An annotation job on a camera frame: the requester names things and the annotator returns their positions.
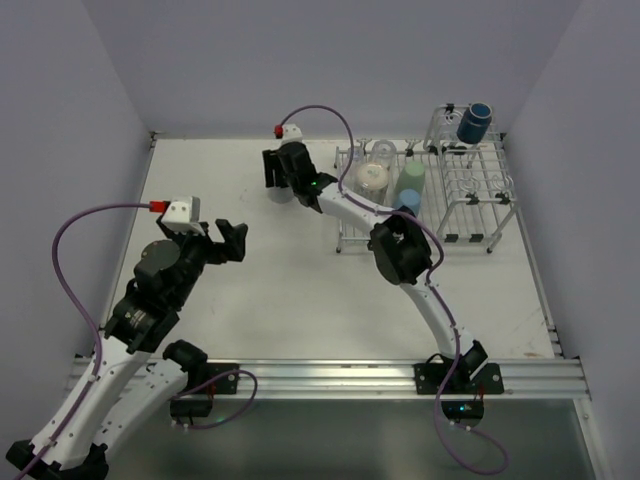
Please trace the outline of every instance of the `black mounting bracket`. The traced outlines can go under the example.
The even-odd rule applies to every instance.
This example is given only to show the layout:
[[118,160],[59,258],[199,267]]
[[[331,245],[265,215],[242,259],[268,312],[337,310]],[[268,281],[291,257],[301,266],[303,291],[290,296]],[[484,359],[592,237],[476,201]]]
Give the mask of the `black mounting bracket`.
[[[215,377],[224,372],[237,370],[240,365],[237,363],[202,363],[189,370],[189,380],[187,386],[183,391],[191,390],[199,385],[205,383],[208,379]],[[178,398],[171,400],[169,404],[169,414],[172,418],[176,419],[193,419],[208,417],[213,409],[213,397],[214,395],[235,395],[238,391],[238,375],[229,375],[220,380],[217,380],[215,384],[212,384],[210,388],[203,389],[201,394],[208,395],[208,398],[203,395]]]
[[[433,362],[439,356],[442,362]],[[487,353],[478,341],[460,358],[458,366],[447,382],[444,394],[476,395],[478,393],[500,395],[504,393],[504,384],[500,366],[497,363],[485,363]],[[424,363],[413,366],[416,392],[418,395],[435,395],[444,377],[451,368],[453,360],[436,354]]]
[[[9,463],[22,470],[35,456],[33,448],[29,440],[15,442],[9,448],[6,458]],[[67,470],[60,470],[60,464],[57,462],[47,465],[40,460],[29,471],[29,476],[38,480],[104,480],[109,473],[109,465],[105,458],[106,450],[106,445],[92,444],[84,462]]]

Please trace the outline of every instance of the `green cup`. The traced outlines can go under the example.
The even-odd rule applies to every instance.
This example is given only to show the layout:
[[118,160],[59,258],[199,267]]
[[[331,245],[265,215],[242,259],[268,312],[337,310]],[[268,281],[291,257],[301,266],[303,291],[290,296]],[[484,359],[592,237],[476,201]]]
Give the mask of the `green cup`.
[[408,162],[400,175],[394,188],[394,196],[397,197],[403,190],[415,190],[422,194],[424,189],[424,165],[420,162]]

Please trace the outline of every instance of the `cable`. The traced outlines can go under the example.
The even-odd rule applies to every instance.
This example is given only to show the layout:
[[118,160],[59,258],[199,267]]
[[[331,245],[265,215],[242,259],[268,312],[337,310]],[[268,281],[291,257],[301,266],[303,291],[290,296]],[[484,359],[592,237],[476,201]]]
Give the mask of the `cable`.
[[487,434],[485,432],[482,432],[480,430],[476,430],[475,428],[467,429],[464,426],[456,425],[458,428],[460,428],[462,430],[470,431],[470,432],[472,432],[472,433],[474,433],[474,434],[476,434],[476,435],[488,440],[490,443],[493,443],[496,446],[496,448],[498,448],[498,450],[500,450],[500,452],[502,453],[503,462],[498,468],[490,469],[490,470],[481,470],[481,469],[475,467],[474,465],[471,465],[470,463],[468,463],[466,460],[464,460],[453,449],[453,447],[449,444],[447,439],[444,437],[444,435],[442,433],[442,430],[441,430],[441,426],[438,423],[438,420],[440,420],[440,418],[439,418],[440,415],[443,415],[441,413],[442,412],[442,393],[443,393],[447,383],[451,379],[453,373],[455,372],[455,369],[458,367],[458,364],[460,363],[460,356],[461,356],[460,334],[458,333],[457,323],[455,321],[453,313],[451,313],[451,309],[449,308],[449,306],[445,302],[444,298],[442,298],[442,296],[440,295],[440,292],[438,292],[437,288],[431,283],[431,276],[433,275],[433,272],[435,272],[436,269],[439,268],[442,265],[442,263],[444,262],[444,249],[442,248],[442,244],[438,240],[438,237],[433,232],[431,232],[431,230],[429,230],[429,228],[427,228],[427,226],[424,223],[422,223],[420,220],[418,220],[413,215],[410,215],[409,213],[406,213],[406,212],[400,212],[398,210],[383,210],[383,211],[377,210],[376,211],[373,208],[369,207],[368,205],[360,202],[358,199],[356,199],[356,198],[352,197],[351,195],[349,195],[348,191],[345,191],[345,189],[344,189],[344,179],[347,176],[347,173],[349,172],[349,169],[351,168],[351,164],[353,163],[353,153],[354,153],[354,150],[355,150],[355,145],[354,145],[354,141],[353,141],[353,133],[351,131],[351,127],[349,126],[349,123],[342,116],[342,114],[340,112],[338,112],[337,110],[335,110],[335,109],[333,109],[331,107],[327,107],[325,105],[305,105],[305,106],[297,108],[294,111],[292,111],[291,113],[289,113],[286,117],[284,117],[282,122],[280,122],[280,125],[284,125],[292,116],[294,116],[295,114],[297,114],[299,112],[302,112],[302,111],[305,111],[305,110],[317,110],[317,109],[326,110],[326,111],[328,111],[330,113],[333,113],[335,116],[337,116],[342,121],[342,124],[344,125],[345,129],[347,130],[347,135],[349,137],[349,146],[350,146],[350,148],[349,148],[349,160],[347,162],[346,168],[344,169],[344,171],[340,175],[340,178],[338,179],[338,190],[340,191],[340,193],[347,200],[349,200],[351,203],[353,203],[354,205],[357,205],[358,207],[360,207],[360,208],[362,208],[362,209],[364,209],[364,210],[366,210],[366,211],[368,211],[370,213],[374,213],[374,214],[377,214],[377,215],[398,215],[398,216],[401,216],[403,218],[406,218],[407,220],[410,220],[411,222],[415,223],[418,227],[420,227],[420,229],[422,229],[422,231],[431,239],[431,241],[435,245],[436,249],[438,250],[438,254],[439,254],[438,260],[427,271],[427,275],[425,277],[425,282],[426,282],[426,285],[429,287],[429,290],[431,290],[431,292],[433,293],[435,298],[438,300],[438,303],[440,303],[440,305],[444,309],[445,313],[447,314],[447,317],[449,318],[449,322],[451,323],[451,327],[453,329],[454,339],[455,339],[455,356],[454,356],[453,363],[451,364],[451,367],[447,371],[447,374],[445,375],[444,380],[440,384],[440,387],[438,388],[438,391],[436,393],[435,406],[434,406],[434,410],[433,410],[433,420],[434,420],[434,424],[435,424],[436,433],[438,434],[438,438],[440,439],[440,442],[442,443],[442,446],[445,448],[445,450],[462,467],[466,468],[467,470],[469,470],[469,471],[471,471],[471,472],[473,472],[473,473],[475,473],[477,475],[497,475],[499,473],[502,473],[503,471],[505,471],[509,467],[509,463],[510,463],[511,459],[510,459],[510,456],[509,456],[509,452],[506,450],[506,448],[498,440],[496,440],[495,438],[493,438],[492,436],[490,436],[489,434]]
[[[220,425],[224,425],[225,423],[229,423],[230,421],[235,420],[236,418],[238,418],[240,415],[242,415],[244,412],[246,412],[249,409],[249,407],[253,404],[253,400],[256,398],[256,393],[258,393],[258,378],[253,373],[248,372],[246,370],[242,370],[242,369],[227,370],[226,372],[219,373],[215,377],[210,378],[209,380],[204,382],[202,385],[199,385],[199,386],[197,386],[195,388],[192,388],[191,390],[187,390],[186,392],[181,392],[178,395],[173,397],[173,400],[177,400],[178,398],[186,397],[187,395],[192,395],[194,393],[199,392],[203,388],[208,387],[209,385],[213,385],[218,380],[221,380],[223,378],[228,377],[229,375],[238,375],[239,376],[240,374],[246,375],[246,376],[250,377],[251,380],[253,380],[253,391],[251,392],[251,396],[244,403],[244,405],[241,408],[239,408],[238,410],[236,410],[236,412],[234,412],[232,415],[229,415],[227,418],[223,418],[222,420],[218,420],[217,422],[210,423],[209,425],[190,425],[189,429],[193,429],[193,430],[209,430],[210,428],[219,427]],[[183,425],[182,422],[179,419],[176,419],[176,422],[178,424],[180,424],[180,425]]]
[[[58,281],[60,282],[60,285],[62,285],[62,289],[67,294],[71,302],[78,309],[85,323],[87,324],[89,329],[91,329],[91,334],[93,335],[93,341],[95,343],[95,349],[96,349],[96,358],[93,364],[93,368],[91,370],[91,377],[93,379],[97,377],[98,371],[100,369],[100,364],[102,363],[102,343],[100,342],[100,333],[98,331],[98,327],[96,326],[95,322],[91,318],[91,315],[89,314],[89,312],[87,312],[87,310],[84,308],[82,303],[80,303],[80,300],[75,295],[75,293],[73,293],[73,290],[71,290],[69,283],[67,283],[67,280],[64,277],[62,270],[60,269],[60,259],[58,255],[60,239],[62,238],[62,235],[64,234],[64,232],[73,223],[75,223],[76,221],[80,220],[83,217],[86,217],[87,215],[91,215],[92,213],[102,212],[104,210],[112,210],[116,208],[150,208],[150,207],[151,205],[146,203],[113,203],[109,205],[101,205],[99,207],[94,207],[88,210],[84,210],[80,213],[77,213],[76,215],[74,215],[73,217],[71,217],[69,220],[67,220],[62,224],[62,226],[56,233],[56,236],[54,237],[53,243],[51,245],[51,260],[53,261],[53,270],[56,273],[56,277],[58,277]],[[80,395],[78,395],[78,398],[76,399],[76,401],[73,403],[73,405],[71,405],[71,408],[69,409],[69,412],[67,412],[67,415],[65,415],[65,417],[62,419],[62,421],[58,425],[58,428],[56,428],[54,432],[51,434],[51,437],[49,437],[49,444],[42,447],[42,449],[40,449],[40,451],[31,459],[31,461],[27,464],[27,466],[22,469],[22,471],[14,478],[14,480],[22,480],[24,477],[26,477],[31,471],[31,469],[35,465],[37,465],[37,463],[42,459],[42,457],[44,457],[44,455],[49,451],[50,445],[55,443],[55,441],[58,439],[62,431],[67,427],[69,422],[73,419],[73,416],[76,414],[76,412],[80,408],[80,405],[82,405],[82,402],[89,394],[89,390],[91,390],[91,387],[93,386],[93,384],[94,384],[94,380],[89,380],[85,384],[82,391],[80,392]]]

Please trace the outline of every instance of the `purple cable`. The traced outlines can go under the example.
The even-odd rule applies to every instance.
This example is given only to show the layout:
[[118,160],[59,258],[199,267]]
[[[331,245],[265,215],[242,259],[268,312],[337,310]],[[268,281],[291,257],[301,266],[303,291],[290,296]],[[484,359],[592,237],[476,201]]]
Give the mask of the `purple cable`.
[[[78,309],[78,311],[82,315],[82,318],[86,322],[87,326],[91,329],[91,334],[93,335],[93,341],[95,342],[95,349],[96,349],[96,360],[95,360],[95,363],[93,364],[93,369],[91,371],[91,375],[93,376],[97,376],[98,370],[100,369],[100,364],[102,363],[102,343],[100,342],[100,333],[98,331],[98,327],[96,326],[95,322],[91,318],[91,315],[89,314],[89,312],[87,312],[87,310],[84,308],[82,303],[80,303],[80,300],[78,299],[76,294],[73,293],[73,290],[71,290],[69,283],[67,283],[67,280],[64,277],[62,270],[60,269],[60,260],[58,255],[60,239],[62,238],[62,235],[64,234],[64,232],[73,223],[75,223],[76,221],[80,220],[83,217],[86,217],[87,215],[91,215],[92,213],[102,212],[104,210],[112,210],[115,208],[150,208],[150,207],[151,205],[146,203],[114,203],[114,204],[102,205],[99,207],[90,208],[88,210],[84,210],[83,212],[77,213],[76,215],[71,217],[69,220],[64,222],[64,224],[60,227],[60,229],[56,233],[56,236],[53,239],[53,244],[51,245],[51,259],[53,261],[53,269],[56,272],[56,276],[58,277],[58,281],[60,282],[60,285],[62,285],[62,289],[67,294],[67,296],[71,299],[71,302]],[[51,437],[49,437],[51,443],[55,442],[60,436],[60,434],[62,433],[62,431],[66,428],[66,426],[69,425],[69,422],[71,421],[73,416],[76,414],[76,412],[80,408],[80,405],[82,405],[82,402],[84,401],[84,399],[87,397],[89,390],[91,390],[92,385],[93,385],[93,382],[86,383],[86,385],[80,392],[80,395],[78,395],[78,398],[69,409],[69,412],[67,413],[67,415],[65,415],[65,417],[62,419],[62,421],[58,425],[58,428],[56,428],[55,431],[51,434]],[[35,455],[35,457],[33,457],[33,459],[27,464],[27,466],[22,469],[22,471],[18,474],[17,477],[14,478],[14,480],[22,480],[24,477],[26,477],[31,471],[31,469],[49,451],[49,448],[50,448],[49,446],[45,446],[42,449],[40,449],[40,451]]]
[[[426,235],[431,239],[433,244],[436,246],[436,249],[438,250],[439,257],[438,257],[438,260],[434,263],[434,265],[427,271],[427,275],[425,277],[425,282],[428,285],[429,290],[431,290],[431,292],[436,297],[436,299],[438,300],[438,302],[440,303],[440,305],[444,309],[445,313],[447,314],[447,317],[449,318],[449,321],[451,322],[451,327],[453,328],[455,344],[456,344],[455,357],[454,357],[453,363],[451,364],[451,368],[449,368],[449,370],[447,371],[447,374],[445,375],[444,380],[440,384],[440,387],[438,388],[438,392],[436,393],[435,405],[434,405],[434,410],[433,410],[433,420],[434,420],[434,424],[435,424],[435,428],[436,428],[436,433],[438,434],[438,438],[440,438],[440,442],[442,443],[442,446],[449,453],[449,455],[451,455],[451,457],[456,462],[458,462],[462,467],[466,468],[470,472],[473,472],[473,473],[475,473],[477,475],[497,475],[499,473],[504,472],[507,469],[507,467],[509,467],[509,463],[510,463],[511,459],[510,459],[509,452],[507,451],[507,449],[498,440],[496,440],[495,438],[493,438],[489,434],[487,434],[485,432],[482,432],[480,430],[476,430],[474,428],[469,430],[470,432],[472,432],[472,433],[474,433],[474,434],[476,434],[476,435],[488,440],[489,442],[493,443],[496,446],[496,448],[498,448],[498,450],[500,450],[500,452],[502,453],[503,458],[504,458],[504,461],[502,462],[502,465],[500,465],[498,468],[491,469],[491,470],[480,470],[479,468],[477,468],[477,467],[471,465],[470,463],[468,463],[467,461],[465,461],[460,455],[458,455],[458,453],[453,449],[453,447],[451,445],[449,445],[449,442],[444,437],[444,435],[442,433],[442,430],[441,430],[441,427],[440,427],[440,424],[438,422],[438,420],[440,420],[439,416],[440,416],[440,414],[442,412],[442,393],[443,393],[444,388],[446,387],[447,383],[451,379],[451,376],[455,372],[455,369],[458,367],[458,364],[460,362],[460,356],[461,356],[461,352],[460,352],[460,335],[458,333],[457,324],[456,324],[455,318],[453,316],[453,313],[451,313],[451,309],[449,308],[447,303],[444,301],[444,298],[442,298],[442,296],[440,295],[440,292],[438,292],[436,287],[433,286],[433,284],[431,283],[431,275],[444,262],[444,249],[442,248],[442,244],[438,240],[438,237],[436,237],[436,235],[431,230],[429,230],[424,223],[422,223],[420,220],[418,220],[413,215],[411,215],[409,213],[406,213],[406,212],[400,212],[400,211],[397,211],[397,210],[384,210],[384,211],[378,210],[378,211],[376,211],[375,209],[369,207],[368,205],[360,202],[356,198],[353,198],[351,195],[349,195],[349,193],[347,191],[344,190],[344,179],[347,176],[347,173],[349,172],[349,169],[351,168],[351,164],[353,163],[353,153],[354,153],[354,149],[355,148],[354,148],[353,133],[351,132],[351,127],[349,126],[349,123],[342,116],[342,114],[340,112],[338,112],[337,110],[335,110],[335,109],[333,109],[331,107],[327,107],[325,105],[305,105],[304,107],[300,107],[300,108],[295,109],[293,112],[291,112],[289,115],[287,115],[282,120],[280,125],[284,125],[287,122],[287,120],[289,120],[296,113],[302,112],[304,110],[312,110],[312,109],[326,110],[328,112],[333,113],[334,115],[336,115],[342,121],[342,124],[344,125],[345,129],[347,130],[347,135],[349,136],[349,146],[350,146],[350,149],[349,149],[349,160],[347,162],[346,168],[344,169],[344,171],[340,175],[340,178],[338,179],[338,190],[340,191],[340,193],[347,200],[349,200],[351,203],[353,203],[354,205],[357,205],[358,207],[360,207],[360,208],[362,208],[362,209],[364,209],[364,210],[366,210],[366,211],[368,211],[370,213],[374,213],[374,214],[377,214],[377,215],[398,215],[398,216],[401,216],[403,218],[406,218],[406,219],[412,221],[414,224],[416,224],[418,227],[420,227],[424,233],[426,233]],[[458,428],[462,429],[462,430],[466,430],[466,427],[463,427],[461,425],[456,425],[456,426]]]
[[235,413],[233,413],[233,415],[229,415],[225,419],[219,420],[209,425],[189,425],[189,429],[208,430],[210,428],[219,427],[220,425],[224,425],[225,423],[229,423],[231,420],[235,420],[236,418],[238,418],[240,415],[246,412],[249,409],[249,407],[253,404],[253,400],[256,398],[256,393],[258,393],[258,378],[253,373],[248,372],[246,370],[242,370],[242,369],[229,370],[226,372],[219,373],[215,377],[212,377],[206,382],[204,382],[202,385],[192,388],[191,390],[187,390],[186,392],[181,392],[178,395],[173,397],[174,400],[177,400],[178,398],[186,397],[187,395],[192,395],[194,393],[199,392],[203,388],[206,388],[209,385],[212,385],[213,383],[217,382],[222,378],[226,378],[229,375],[240,375],[240,374],[247,375],[248,377],[251,377],[251,380],[253,380],[253,392],[251,392],[251,396],[249,397],[249,400],[247,400],[241,408],[239,408]]

